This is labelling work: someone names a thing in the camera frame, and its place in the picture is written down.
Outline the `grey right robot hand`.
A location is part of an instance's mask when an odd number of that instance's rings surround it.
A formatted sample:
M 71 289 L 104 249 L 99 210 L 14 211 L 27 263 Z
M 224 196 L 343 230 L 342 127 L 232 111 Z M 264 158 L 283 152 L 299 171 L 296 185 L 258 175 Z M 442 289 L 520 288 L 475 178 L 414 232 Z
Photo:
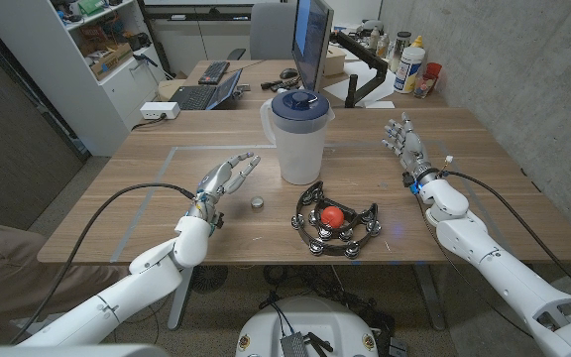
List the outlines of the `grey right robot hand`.
M 401 121 L 390 119 L 385 126 L 388 139 L 382 141 L 383 145 L 391 150 L 400 159 L 404 169 L 402 184 L 419 190 L 423 185 L 437 178 L 439 169 L 436 169 L 428 158 L 427 151 L 419 135 L 413 130 L 409 116 L 403 112 Z

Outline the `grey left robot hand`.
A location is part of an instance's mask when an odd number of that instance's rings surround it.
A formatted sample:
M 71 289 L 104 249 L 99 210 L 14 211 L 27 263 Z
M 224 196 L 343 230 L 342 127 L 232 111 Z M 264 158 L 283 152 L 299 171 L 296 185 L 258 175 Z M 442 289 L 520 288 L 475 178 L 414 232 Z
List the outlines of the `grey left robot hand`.
M 247 159 L 250 163 L 237 171 L 235 167 Z M 222 195 L 235 192 L 260 161 L 261 158 L 253 152 L 230 157 L 204 176 L 197 186 L 195 199 L 215 205 Z

